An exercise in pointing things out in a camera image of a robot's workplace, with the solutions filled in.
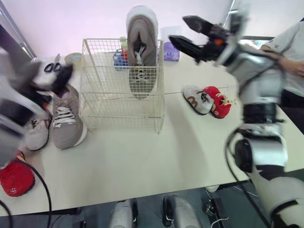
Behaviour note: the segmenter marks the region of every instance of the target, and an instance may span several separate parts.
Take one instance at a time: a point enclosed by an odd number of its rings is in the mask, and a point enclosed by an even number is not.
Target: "gray sneaker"
[[[155,67],[157,61],[158,22],[155,13],[146,6],[136,6],[127,15],[128,64]],[[153,90],[156,69],[130,68],[129,84],[134,97],[146,98]]]
[[[54,95],[53,142],[59,150],[79,145],[86,136],[87,128],[78,115],[79,94],[71,85],[62,98]]]

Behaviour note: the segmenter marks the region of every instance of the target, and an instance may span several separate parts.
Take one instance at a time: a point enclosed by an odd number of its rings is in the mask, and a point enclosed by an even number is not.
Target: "person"
[[[265,43],[262,50],[281,55],[286,82],[280,107],[304,134],[304,18],[291,28]]]

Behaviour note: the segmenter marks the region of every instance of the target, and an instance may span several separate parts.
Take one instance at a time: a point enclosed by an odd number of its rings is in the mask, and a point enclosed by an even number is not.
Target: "red slipper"
[[[227,97],[220,93],[219,89],[215,86],[208,86],[203,89],[203,92],[209,94],[209,96],[214,100],[211,113],[215,118],[222,119],[230,111],[231,101]]]
[[[25,162],[23,152],[18,151],[16,160]],[[35,177],[30,167],[10,161],[8,165],[0,169],[0,184],[8,196],[18,197],[35,185]]]

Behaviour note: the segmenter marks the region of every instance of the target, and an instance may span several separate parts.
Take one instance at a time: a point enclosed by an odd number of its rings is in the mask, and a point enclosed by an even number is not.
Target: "purple tissue box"
[[[163,60],[178,62],[180,59],[180,51],[176,49],[171,42],[166,42],[163,45]]]

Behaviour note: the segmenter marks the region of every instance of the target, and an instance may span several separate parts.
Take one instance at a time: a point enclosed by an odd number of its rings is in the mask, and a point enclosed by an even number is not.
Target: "white wire basket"
[[[164,120],[163,42],[158,41],[156,66],[115,66],[113,56],[119,49],[119,39],[83,40],[80,116],[90,130],[133,128],[160,133]],[[150,84],[134,80],[143,72],[153,79]]]

